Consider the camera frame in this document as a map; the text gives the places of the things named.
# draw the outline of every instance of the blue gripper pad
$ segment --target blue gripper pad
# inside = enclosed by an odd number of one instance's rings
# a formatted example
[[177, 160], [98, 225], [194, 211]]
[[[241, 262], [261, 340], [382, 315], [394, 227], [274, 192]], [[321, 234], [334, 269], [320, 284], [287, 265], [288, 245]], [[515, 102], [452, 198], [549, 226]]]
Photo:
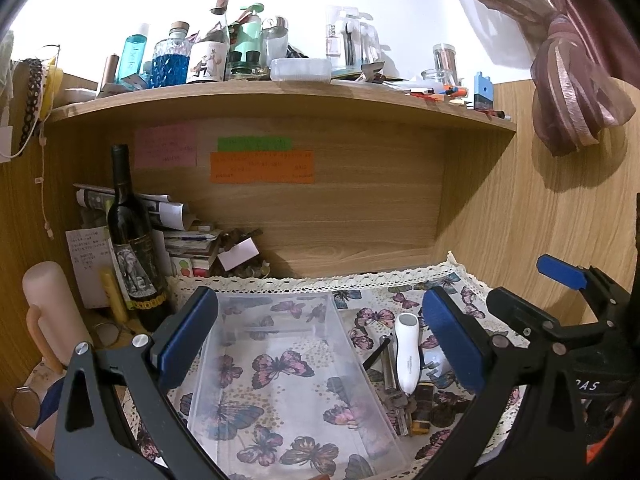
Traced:
[[462, 387], [479, 393], [484, 388], [489, 359], [487, 333], [439, 286], [424, 293], [422, 317], [440, 343]]
[[584, 272], [549, 254], [543, 254], [538, 258], [536, 268], [540, 274], [573, 290], [580, 290], [587, 286], [587, 278]]
[[158, 370], [158, 387], [167, 392], [182, 384], [218, 318], [218, 297], [199, 286], [176, 314], [169, 316], [153, 334], [151, 364]]

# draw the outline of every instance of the silver jar lid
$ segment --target silver jar lid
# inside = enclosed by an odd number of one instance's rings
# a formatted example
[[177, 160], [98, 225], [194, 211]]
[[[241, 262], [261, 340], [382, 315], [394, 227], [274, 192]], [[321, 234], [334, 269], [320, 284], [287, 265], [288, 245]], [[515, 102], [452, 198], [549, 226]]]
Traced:
[[289, 22], [282, 16], [273, 16], [272, 18], [262, 20], [262, 30], [273, 27], [283, 27], [289, 30]]

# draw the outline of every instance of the yellow object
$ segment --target yellow object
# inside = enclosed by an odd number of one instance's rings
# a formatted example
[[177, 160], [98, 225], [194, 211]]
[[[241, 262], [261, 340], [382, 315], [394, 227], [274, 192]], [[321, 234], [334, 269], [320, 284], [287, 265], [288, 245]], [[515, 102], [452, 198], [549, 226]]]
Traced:
[[53, 99], [56, 97], [58, 90], [60, 90], [63, 75], [65, 75], [65, 73], [61, 68], [58, 67], [58, 55], [56, 55], [55, 57], [51, 58], [51, 61], [49, 61], [39, 120], [43, 121], [44, 119], [46, 119], [47, 115], [53, 108]]
[[116, 281], [116, 275], [113, 269], [111, 269], [111, 267], [101, 268], [100, 280], [107, 294], [107, 298], [109, 298], [109, 305], [113, 311], [114, 319], [120, 324], [125, 324], [129, 320], [129, 314], [127, 313], [127, 307], [124, 305], [124, 300], [120, 295], [120, 289], [118, 288], [118, 282]]

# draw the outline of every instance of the wine bottle label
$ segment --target wine bottle label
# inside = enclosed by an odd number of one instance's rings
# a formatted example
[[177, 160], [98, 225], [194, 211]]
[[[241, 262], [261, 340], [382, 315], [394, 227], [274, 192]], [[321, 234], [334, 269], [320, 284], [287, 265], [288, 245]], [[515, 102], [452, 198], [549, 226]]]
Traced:
[[134, 308], [148, 310], [166, 301], [164, 277], [156, 266], [151, 235], [113, 245], [118, 268]]
[[228, 45], [217, 41], [195, 43], [191, 48], [187, 83], [224, 81], [228, 50]]

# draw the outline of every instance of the sticky note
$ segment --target sticky note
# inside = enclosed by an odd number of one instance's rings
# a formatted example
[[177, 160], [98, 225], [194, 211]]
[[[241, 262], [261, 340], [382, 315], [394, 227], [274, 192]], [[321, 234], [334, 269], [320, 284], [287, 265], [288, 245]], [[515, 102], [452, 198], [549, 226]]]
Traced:
[[291, 149], [289, 137], [220, 137], [219, 152], [288, 152]]
[[192, 124], [170, 124], [136, 131], [134, 167], [191, 168], [196, 165], [196, 132]]
[[214, 184], [313, 184], [314, 179], [314, 152], [311, 151], [211, 153], [211, 181]]
[[247, 238], [247, 240], [234, 245], [228, 251], [220, 253], [218, 259], [225, 270], [231, 270], [258, 254], [260, 254], [260, 251], [258, 251], [254, 241], [251, 238]]

